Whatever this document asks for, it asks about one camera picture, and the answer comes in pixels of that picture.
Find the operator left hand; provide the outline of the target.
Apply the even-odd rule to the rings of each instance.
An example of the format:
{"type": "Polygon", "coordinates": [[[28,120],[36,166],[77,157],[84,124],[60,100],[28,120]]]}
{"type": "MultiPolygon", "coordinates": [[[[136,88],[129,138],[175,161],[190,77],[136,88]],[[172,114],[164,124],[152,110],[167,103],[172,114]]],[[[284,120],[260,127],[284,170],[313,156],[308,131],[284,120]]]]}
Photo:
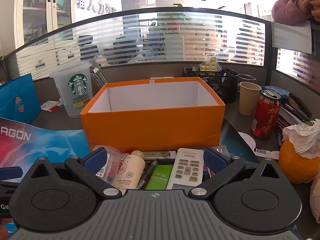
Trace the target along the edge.
{"type": "Polygon", "coordinates": [[[7,240],[9,237],[9,232],[5,227],[5,224],[12,222],[11,218],[1,218],[0,220],[0,240],[7,240]]]}

